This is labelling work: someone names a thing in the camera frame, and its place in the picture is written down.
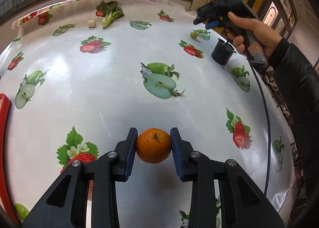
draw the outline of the apple slice print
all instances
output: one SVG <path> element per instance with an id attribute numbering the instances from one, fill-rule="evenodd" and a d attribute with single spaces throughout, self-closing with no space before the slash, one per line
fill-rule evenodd
<path id="1" fill-rule="evenodd" d="M 167 21 L 167 22 L 174 22 L 175 20 L 173 18 L 170 18 L 169 15 L 165 14 L 163 9 L 158 13 L 158 16 L 160 19 Z"/>
<path id="2" fill-rule="evenodd" d="M 66 33 L 69 29 L 74 28 L 76 24 L 67 24 L 60 26 L 55 32 L 52 34 L 53 36 L 60 36 L 61 34 Z"/>
<path id="3" fill-rule="evenodd" d="M 245 71 L 244 65 L 242 66 L 242 68 L 233 68 L 230 74 L 242 91 L 250 91 L 250 80 L 246 77 L 249 76 L 249 72 Z"/>
<path id="4" fill-rule="evenodd" d="M 239 149 L 249 149 L 251 147 L 250 127 L 244 125 L 239 116 L 235 116 L 226 108 L 226 127 L 232 133 L 232 140 Z"/>
<path id="5" fill-rule="evenodd" d="M 272 147 L 275 152 L 275 160 L 273 161 L 273 166 L 275 171 L 280 172 L 282 169 L 282 163 L 284 161 L 284 155 L 282 154 L 284 151 L 284 144 L 282 143 L 281 137 L 279 140 L 274 140 L 272 143 Z"/>
<path id="6" fill-rule="evenodd" d="M 23 53 L 22 52 L 19 52 L 17 56 L 15 56 L 11 63 L 9 64 L 8 66 L 8 70 L 9 71 L 12 71 L 18 64 L 20 61 L 22 61 L 24 58 L 23 58 Z"/>
<path id="7" fill-rule="evenodd" d="M 105 51 L 105 48 L 108 45 L 111 45 L 110 42 L 103 41 L 103 38 L 95 36 L 90 36 L 86 40 L 83 40 L 81 44 L 82 46 L 80 47 L 80 51 L 88 53 L 99 53 L 101 51 Z"/>
<path id="8" fill-rule="evenodd" d="M 138 30 L 145 30 L 148 26 L 151 26 L 151 24 L 145 21 L 130 21 L 130 26 Z"/>
<path id="9" fill-rule="evenodd" d="M 35 86 L 39 85 L 39 87 L 42 86 L 45 79 L 43 76 L 47 73 L 47 71 L 35 71 L 31 73 L 30 75 L 25 75 L 23 81 L 20 84 L 19 91 L 16 94 L 16 97 L 14 99 L 14 104 L 17 109 L 22 109 L 27 102 L 31 101 L 31 97 L 35 93 Z"/>
<path id="10" fill-rule="evenodd" d="M 176 88 L 176 82 L 172 79 L 172 76 L 179 78 L 179 73 L 174 71 L 175 66 L 168 66 L 164 63 L 154 62 L 149 63 L 147 66 L 141 63 L 141 74 L 143 76 L 143 84 L 148 92 L 152 95 L 167 99 L 171 96 L 183 96 L 183 93 L 179 93 Z"/>
<path id="11" fill-rule="evenodd" d="M 201 50 L 196 49 L 193 45 L 188 44 L 187 42 L 183 40 L 181 40 L 181 42 L 179 43 L 179 46 L 183 47 L 184 51 L 192 56 L 195 56 L 200 59 L 204 58 L 203 52 Z"/>
<path id="12" fill-rule="evenodd" d="M 98 147 L 89 141 L 85 142 L 74 126 L 66 137 L 66 144 L 58 148 L 56 153 L 59 164 L 62 165 L 61 173 L 74 160 L 80 160 L 85 164 L 98 159 Z M 92 201 L 92 193 L 93 180 L 89 184 L 88 200 Z"/>

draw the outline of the black sleeve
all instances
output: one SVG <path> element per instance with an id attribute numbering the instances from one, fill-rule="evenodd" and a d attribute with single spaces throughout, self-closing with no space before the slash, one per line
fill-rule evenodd
<path id="1" fill-rule="evenodd" d="M 281 40 L 269 64 L 294 121 L 309 198 L 319 180 L 319 75 L 294 44 L 287 44 Z"/>

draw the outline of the black cylinder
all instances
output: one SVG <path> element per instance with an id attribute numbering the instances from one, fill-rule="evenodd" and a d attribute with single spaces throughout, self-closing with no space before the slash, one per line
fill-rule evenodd
<path id="1" fill-rule="evenodd" d="M 230 43 L 224 42 L 222 39 L 218 38 L 218 43 L 212 52 L 212 58 L 220 65 L 226 65 L 229 58 L 234 53 L 234 48 Z"/>

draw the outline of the red tray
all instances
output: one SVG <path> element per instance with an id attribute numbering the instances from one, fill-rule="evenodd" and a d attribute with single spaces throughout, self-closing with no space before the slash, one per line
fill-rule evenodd
<path id="1" fill-rule="evenodd" d="M 4 211 L 9 218 L 16 224 L 19 224 L 16 212 L 10 200 L 8 182 L 5 175 L 4 140 L 11 101 L 5 94 L 0 94 L 0 102 L 0 198 L 4 206 Z"/>

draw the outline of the green apple print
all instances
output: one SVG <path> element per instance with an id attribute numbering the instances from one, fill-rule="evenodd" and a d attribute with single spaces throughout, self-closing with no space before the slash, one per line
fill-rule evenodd
<path id="1" fill-rule="evenodd" d="M 215 204 L 216 204 L 216 228 L 218 228 L 221 225 L 221 220 L 217 217 L 220 209 L 221 209 L 221 200 L 220 197 L 215 198 Z M 188 227 L 188 221 L 189 221 L 189 215 L 187 215 L 184 211 L 179 211 L 181 215 L 181 221 L 183 222 L 181 224 L 181 228 L 187 228 Z"/>
<path id="2" fill-rule="evenodd" d="M 242 91 L 250 91 L 251 84 L 249 79 L 246 77 L 249 76 L 249 72 L 245 71 L 244 65 L 242 66 L 242 68 L 233 68 L 230 71 L 230 74 Z"/>
<path id="3" fill-rule="evenodd" d="M 244 125 L 239 116 L 235 116 L 226 108 L 226 127 L 232 133 L 232 140 L 239 149 L 249 149 L 251 147 L 250 127 Z"/>
<path id="4" fill-rule="evenodd" d="M 145 30 L 148 26 L 151 26 L 151 24 L 145 21 L 130 21 L 130 26 L 138 30 Z"/>
<path id="5" fill-rule="evenodd" d="M 66 137 L 66 144 L 58 148 L 56 153 L 64 170 L 74 160 L 80 160 L 82 163 L 95 161 L 98 158 L 98 147 L 89 141 L 84 142 L 73 126 Z"/>
<path id="6" fill-rule="evenodd" d="M 273 163 L 275 171 L 280 172 L 282 169 L 282 163 L 284 161 L 284 156 L 282 152 L 284 151 L 284 144 L 282 143 L 281 137 L 279 140 L 274 140 L 272 147 L 275 151 L 275 162 Z"/>
<path id="7" fill-rule="evenodd" d="M 190 33 L 191 38 L 195 39 L 197 37 L 203 39 L 203 40 L 210 40 L 211 33 L 207 30 L 193 30 L 193 32 Z"/>
<path id="8" fill-rule="evenodd" d="M 53 36 L 60 36 L 61 34 L 66 33 L 70 28 L 74 28 L 76 24 L 67 24 L 60 26 L 55 32 L 52 34 Z"/>
<path id="9" fill-rule="evenodd" d="M 45 81 L 43 77 L 46 73 L 47 71 L 35 71 L 28 76 L 27 74 L 25 75 L 14 100 L 14 104 L 17 109 L 22 109 L 27 102 L 31 101 L 30 98 L 35 93 L 35 86 L 39 83 L 39 87 L 42 86 Z"/>
<path id="10" fill-rule="evenodd" d="M 140 70 L 143 76 L 143 84 L 148 92 L 152 95 L 167 99 L 171 96 L 183 96 L 176 88 L 176 82 L 172 79 L 173 75 L 178 79 L 179 73 L 174 71 L 175 66 L 168 66 L 164 63 L 153 62 L 147 66 L 141 63 L 142 69 Z"/>
<path id="11" fill-rule="evenodd" d="M 29 210 L 21 204 L 14 204 L 14 208 L 18 213 L 18 216 L 20 217 L 21 221 L 23 222 L 24 219 L 26 219 L 26 217 L 28 216 Z"/>

